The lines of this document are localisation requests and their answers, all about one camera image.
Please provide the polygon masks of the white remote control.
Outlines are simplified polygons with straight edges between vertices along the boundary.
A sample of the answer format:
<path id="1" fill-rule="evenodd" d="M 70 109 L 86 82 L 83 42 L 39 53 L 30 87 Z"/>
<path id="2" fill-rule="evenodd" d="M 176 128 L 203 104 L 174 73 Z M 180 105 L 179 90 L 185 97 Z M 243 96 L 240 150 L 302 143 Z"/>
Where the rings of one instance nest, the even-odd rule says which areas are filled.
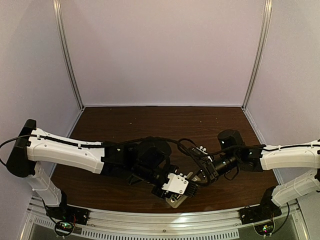
<path id="1" fill-rule="evenodd" d="M 175 173 L 176 175 L 182 175 L 185 176 L 189 181 L 191 181 L 191 177 L 194 174 L 193 172 L 189 172 L 187 175 L 184 175 L 183 173 Z M 167 204 L 169 204 L 172 208 L 176 209 L 178 208 L 183 201 L 188 198 L 185 195 L 180 195 L 177 193 L 173 193 L 172 196 L 170 198 L 165 198 L 165 201 Z"/>

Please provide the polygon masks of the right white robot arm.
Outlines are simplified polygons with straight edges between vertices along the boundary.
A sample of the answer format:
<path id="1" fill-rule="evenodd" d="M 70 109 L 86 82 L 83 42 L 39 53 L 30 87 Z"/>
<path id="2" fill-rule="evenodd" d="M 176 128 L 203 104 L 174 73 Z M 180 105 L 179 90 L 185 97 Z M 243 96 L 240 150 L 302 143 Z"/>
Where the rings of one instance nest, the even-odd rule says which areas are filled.
<path id="1" fill-rule="evenodd" d="M 320 142 L 294 145 L 248 146 L 239 131 L 227 129 L 217 136 L 221 149 L 208 153 L 203 146 L 188 151 L 204 171 L 209 183 L 232 169 L 246 172 L 263 172 L 281 168 L 308 168 L 295 179 L 268 188 L 256 210 L 259 220 L 268 220 L 276 209 L 288 202 L 320 190 Z"/>

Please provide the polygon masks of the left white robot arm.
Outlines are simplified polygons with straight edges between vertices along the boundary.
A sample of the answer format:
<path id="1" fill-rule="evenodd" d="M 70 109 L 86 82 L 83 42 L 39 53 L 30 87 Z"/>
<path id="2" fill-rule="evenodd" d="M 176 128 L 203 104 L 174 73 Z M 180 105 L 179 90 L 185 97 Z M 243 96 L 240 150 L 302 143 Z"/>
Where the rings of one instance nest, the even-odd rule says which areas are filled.
<path id="1" fill-rule="evenodd" d="M 177 174 L 170 162 L 171 148 L 166 140 L 147 138 L 128 143 L 85 142 L 52 135 L 37 127 L 37 122 L 25 122 L 5 162 L 7 170 L 24 178 L 61 222 L 72 218 L 67 195 L 51 181 L 42 162 L 79 168 L 97 175 L 145 181 L 155 194 L 169 198 L 186 192 L 188 182 Z"/>

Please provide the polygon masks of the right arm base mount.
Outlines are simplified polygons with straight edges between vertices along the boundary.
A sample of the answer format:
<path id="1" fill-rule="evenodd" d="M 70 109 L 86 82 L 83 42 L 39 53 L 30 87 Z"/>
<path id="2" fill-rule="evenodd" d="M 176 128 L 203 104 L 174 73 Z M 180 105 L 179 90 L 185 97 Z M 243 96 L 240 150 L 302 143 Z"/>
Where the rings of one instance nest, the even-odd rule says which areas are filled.
<path id="1" fill-rule="evenodd" d="M 243 225 L 271 220 L 274 217 L 282 215 L 282 211 L 278 206 L 261 204 L 255 206 L 246 206 L 239 209 L 238 213 Z"/>

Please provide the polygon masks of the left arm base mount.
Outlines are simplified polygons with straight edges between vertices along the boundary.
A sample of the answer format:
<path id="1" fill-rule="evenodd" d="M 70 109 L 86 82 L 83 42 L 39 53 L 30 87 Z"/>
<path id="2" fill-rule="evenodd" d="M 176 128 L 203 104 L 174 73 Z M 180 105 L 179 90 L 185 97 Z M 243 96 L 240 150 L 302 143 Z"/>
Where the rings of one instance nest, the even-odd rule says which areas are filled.
<path id="1" fill-rule="evenodd" d="M 67 205 L 65 207 L 46 207 L 46 214 L 60 221 L 74 222 L 79 225 L 86 225 L 89 218 L 89 210 L 86 208 L 80 208 Z"/>

